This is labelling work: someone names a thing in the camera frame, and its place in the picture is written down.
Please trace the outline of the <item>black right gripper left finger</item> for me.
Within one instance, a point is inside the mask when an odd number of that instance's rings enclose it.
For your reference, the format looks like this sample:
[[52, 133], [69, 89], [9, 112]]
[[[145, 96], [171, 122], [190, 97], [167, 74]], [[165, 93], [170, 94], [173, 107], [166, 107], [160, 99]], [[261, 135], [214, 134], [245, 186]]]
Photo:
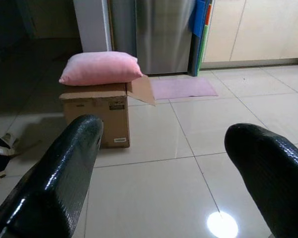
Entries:
[[0, 205], [0, 238], [72, 238], [103, 135], [94, 115], [74, 119]]

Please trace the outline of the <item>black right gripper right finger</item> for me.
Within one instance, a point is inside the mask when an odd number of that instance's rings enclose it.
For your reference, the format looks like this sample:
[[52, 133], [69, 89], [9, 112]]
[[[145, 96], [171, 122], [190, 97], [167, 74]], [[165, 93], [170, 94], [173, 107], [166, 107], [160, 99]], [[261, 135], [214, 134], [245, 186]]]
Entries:
[[298, 238], [298, 148], [249, 123], [230, 126], [225, 150], [275, 238]]

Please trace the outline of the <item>brown cardboard box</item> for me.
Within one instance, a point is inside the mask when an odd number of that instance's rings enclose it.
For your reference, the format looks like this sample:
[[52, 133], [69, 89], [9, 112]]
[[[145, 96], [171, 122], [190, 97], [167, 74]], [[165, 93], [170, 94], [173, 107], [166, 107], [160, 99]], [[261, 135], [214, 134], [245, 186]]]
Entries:
[[81, 115], [94, 115], [104, 124], [102, 148], [130, 147], [128, 97], [154, 105], [148, 76], [128, 83], [67, 86], [59, 96], [67, 123]]

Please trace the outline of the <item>pink pillow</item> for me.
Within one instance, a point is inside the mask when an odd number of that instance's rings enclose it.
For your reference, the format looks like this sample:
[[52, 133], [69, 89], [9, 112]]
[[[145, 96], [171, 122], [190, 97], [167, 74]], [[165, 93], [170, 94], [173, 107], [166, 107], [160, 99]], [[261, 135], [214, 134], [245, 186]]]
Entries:
[[66, 86], [93, 86], [128, 83], [143, 76], [138, 59], [124, 52], [90, 52], [68, 60], [59, 83]]

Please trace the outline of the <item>pink floor mat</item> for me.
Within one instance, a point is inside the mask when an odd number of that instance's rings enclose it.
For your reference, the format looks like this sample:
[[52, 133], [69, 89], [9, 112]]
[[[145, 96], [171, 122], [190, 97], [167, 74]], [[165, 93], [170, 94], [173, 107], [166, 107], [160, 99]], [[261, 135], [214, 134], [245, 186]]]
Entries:
[[151, 86], [156, 100], [218, 95], [206, 79], [198, 77], [151, 79]]

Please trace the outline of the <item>cream cabinet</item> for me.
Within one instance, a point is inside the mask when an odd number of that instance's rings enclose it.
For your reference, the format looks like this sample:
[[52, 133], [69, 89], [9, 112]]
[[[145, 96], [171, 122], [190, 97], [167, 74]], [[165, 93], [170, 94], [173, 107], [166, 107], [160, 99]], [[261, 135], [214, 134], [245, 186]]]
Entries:
[[298, 0], [214, 0], [204, 63], [298, 59]]

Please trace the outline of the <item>green plastic board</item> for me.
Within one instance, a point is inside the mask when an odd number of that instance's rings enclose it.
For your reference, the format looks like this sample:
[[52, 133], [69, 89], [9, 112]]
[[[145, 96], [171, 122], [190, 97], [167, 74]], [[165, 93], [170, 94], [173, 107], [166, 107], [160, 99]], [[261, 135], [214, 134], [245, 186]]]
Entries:
[[203, 60], [204, 60], [204, 57], [205, 57], [205, 49], [206, 49], [207, 41], [208, 41], [209, 27], [210, 27], [209, 25], [205, 25], [202, 48], [201, 48], [201, 57], [200, 57], [199, 69], [201, 69], [202, 64], [203, 64]]

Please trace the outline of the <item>orange plastic board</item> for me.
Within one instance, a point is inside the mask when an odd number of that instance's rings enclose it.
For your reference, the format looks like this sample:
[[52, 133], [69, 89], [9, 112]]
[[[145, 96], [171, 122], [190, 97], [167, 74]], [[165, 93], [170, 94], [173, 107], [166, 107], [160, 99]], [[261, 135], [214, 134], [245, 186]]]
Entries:
[[210, 15], [211, 15], [211, 10], [212, 10], [212, 5], [209, 4], [209, 5], [208, 5], [207, 14], [206, 14], [206, 18], [205, 18], [205, 25], [206, 25], [206, 26], [209, 25]]

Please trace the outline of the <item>stainless steel fridge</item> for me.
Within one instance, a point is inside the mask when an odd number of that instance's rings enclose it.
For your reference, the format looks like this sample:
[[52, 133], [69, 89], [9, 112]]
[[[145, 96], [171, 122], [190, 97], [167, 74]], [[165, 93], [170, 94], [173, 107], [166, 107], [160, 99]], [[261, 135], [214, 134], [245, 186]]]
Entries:
[[108, 0], [113, 50], [138, 59], [142, 73], [187, 72], [196, 0]]

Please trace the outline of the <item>blue plastic board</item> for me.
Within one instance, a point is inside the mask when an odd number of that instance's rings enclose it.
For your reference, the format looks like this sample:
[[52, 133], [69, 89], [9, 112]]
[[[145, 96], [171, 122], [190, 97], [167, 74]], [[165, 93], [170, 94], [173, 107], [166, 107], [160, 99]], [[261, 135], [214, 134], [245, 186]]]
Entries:
[[196, 0], [195, 12], [193, 18], [193, 58], [191, 72], [193, 76], [198, 75], [200, 61], [202, 57], [202, 44], [204, 39], [204, 28], [208, 14], [210, 0]]

